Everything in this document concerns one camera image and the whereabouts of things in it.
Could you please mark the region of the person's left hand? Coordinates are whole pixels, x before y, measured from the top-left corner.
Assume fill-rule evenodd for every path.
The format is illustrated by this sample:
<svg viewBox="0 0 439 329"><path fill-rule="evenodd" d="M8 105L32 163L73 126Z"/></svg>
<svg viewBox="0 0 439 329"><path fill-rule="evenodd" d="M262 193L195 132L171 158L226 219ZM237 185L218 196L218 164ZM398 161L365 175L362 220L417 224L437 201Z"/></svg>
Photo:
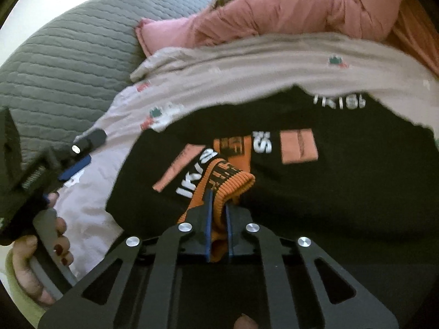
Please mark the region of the person's left hand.
<svg viewBox="0 0 439 329"><path fill-rule="evenodd" d="M32 301L41 307L50 307L58 299L57 289L50 280L50 274L57 266L68 268L74 261L71 244L66 237L67 223L60 216L52 219L50 231L55 234L50 253L36 235L17 239L12 249L13 273L19 287Z"/></svg>

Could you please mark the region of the person's right hand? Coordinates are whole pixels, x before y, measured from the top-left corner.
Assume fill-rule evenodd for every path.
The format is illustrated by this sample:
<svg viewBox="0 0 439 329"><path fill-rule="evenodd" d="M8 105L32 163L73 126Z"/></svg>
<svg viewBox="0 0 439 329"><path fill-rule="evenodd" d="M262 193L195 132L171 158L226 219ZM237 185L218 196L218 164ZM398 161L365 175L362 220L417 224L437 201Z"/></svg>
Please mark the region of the person's right hand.
<svg viewBox="0 0 439 329"><path fill-rule="evenodd" d="M258 329L256 321L247 315L241 315L234 323L234 329Z"/></svg>

